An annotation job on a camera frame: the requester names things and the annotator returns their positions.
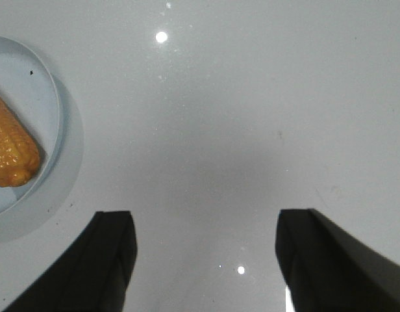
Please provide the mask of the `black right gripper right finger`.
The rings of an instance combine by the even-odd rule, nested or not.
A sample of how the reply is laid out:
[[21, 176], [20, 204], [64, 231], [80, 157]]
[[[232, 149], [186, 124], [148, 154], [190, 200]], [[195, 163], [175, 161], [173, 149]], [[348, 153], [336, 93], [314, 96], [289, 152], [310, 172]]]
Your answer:
[[296, 311], [400, 311], [400, 266], [315, 209], [280, 211], [275, 253]]

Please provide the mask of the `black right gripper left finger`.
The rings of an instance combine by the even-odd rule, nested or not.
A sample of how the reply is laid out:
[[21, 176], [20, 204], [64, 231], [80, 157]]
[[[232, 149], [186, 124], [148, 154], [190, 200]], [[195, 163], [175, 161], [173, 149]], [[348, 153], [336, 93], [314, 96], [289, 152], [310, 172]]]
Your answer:
[[7, 311], [122, 311], [136, 262], [128, 211], [97, 212], [69, 248]]

